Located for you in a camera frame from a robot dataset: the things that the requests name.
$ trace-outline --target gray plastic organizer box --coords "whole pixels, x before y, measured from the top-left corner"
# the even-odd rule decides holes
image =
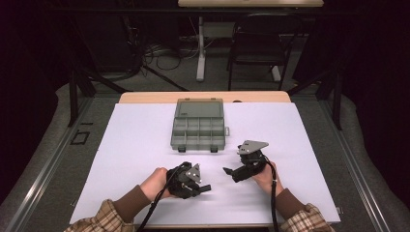
[[[172,149],[181,153],[216,153],[225,148],[224,128],[222,99],[179,99],[172,127]]]

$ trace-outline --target white table surface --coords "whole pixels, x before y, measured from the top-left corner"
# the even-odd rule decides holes
[[[170,146],[176,103],[116,104],[71,223],[94,216],[103,200],[120,198],[156,167],[171,169],[189,161],[200,164],[200,186],[211,185],[212,190],[185,200],[163,199],[146,228],[269,225],[266,193],[254,180],[235,183],[222,170],[242,165],[236,150],[245,140],[268,142],[262,152],[277,164],[283,185],[303,203],[316,205],[328,222],[340,221],[294,103],[242,102],[223,107],[231,132],[225,149],[216,154],[180,154]],[[135,224],[145,218],[148,208],[138,214]]]

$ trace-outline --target black tool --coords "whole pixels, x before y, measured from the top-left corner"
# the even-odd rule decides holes
[[[166,173],[168,180],[168,190],[172,195],[187,199],[199,195],[201,192],[211,190],[211,186],[200,187],[201,183],[199,164],[194,167],[190,162],[183,162],[181,165],[168,170]]]
[[[276,189],[277,189],[277,171],[269,162],[269,159],[263,155],[260,149],[268,146],[267,142],[258,142],[246,140],[242,145],[238,146],[238,155],[241,157],[241,163],[244,165],[236,170],[224,167],[223,170],[227,175],[232,176],[235,183],[244,181],[249,177],[257,175],[262,172],[266,165],[269,165],[272,170],[272,192],[271,192],[271,211],[272,221],[274,223],[274,231],[278,230],[277,212],[276,208]]]
[[[161,197],[166,189],[169,190],[169,193],[183,199],[197,196],[201,192],[211,190],[210,185],[200,187],[199,183],[201,183],[201,177],[198,163],[194,167],[192,167],[192,164],[190,162],[185,161],[181,165],[168,170],[166,172],[165,186],[151,203],[148,214],[140,224],[137,232],[140,232],[144,229],[145,225],[148,222],[148,219],[150,218],[151,214],[154,213],[154,210],[160,202]]]
[[[265,168],[266,163],[268,163],[260,149],[268,145],[267,142],[246,140],[242,145],[238,146],[238,155],[241,157],[241,163],[244,165],[236,170],[226,167],[223,170],[227,175],[232,176],[236,183],[260,173]]]

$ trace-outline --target cuff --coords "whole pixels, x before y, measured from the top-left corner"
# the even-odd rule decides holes
[[[124,222],[132,222],[133,218],[150,203],[140,186],[135,186],[119,200],[113,202],[115,210]]]
[[[305,209],[305,205],[288,188],[277,196],[276,207],[285,220],[292,218],[296,213]]]

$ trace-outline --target desk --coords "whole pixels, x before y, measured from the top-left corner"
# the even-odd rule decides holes
[[[323,6],[322,0],[179,0],[180,7],[187,8],[317,8]],[[205,78],[204,22],[199,17],[199,58],[196,80]],[[273,69],[274,79],[280,79],[278,68]]]
[[[172,121],[180,98],[224,99],[225,125],[231,134],[223,151],[180,154],[171,149]],[[241,166],[236,150],[245,139],[269,142],[262,151],[278,164],[283,184],[302,202],[318,206],[328,222],[340,221],[296,106],[285,92],[270,91],[124,94],[111,115],[71,223],[92,216],[104,199],[121,197],[156,167],[169,169],[189,161],[200,164],[201,186],[211,185],[212,190],[187,200],[162,200],[147,228],[269,226],[269,197],[252,179],[234,183],[222,170]],[[134,223],[139,224],[147,211],[148,207]]]

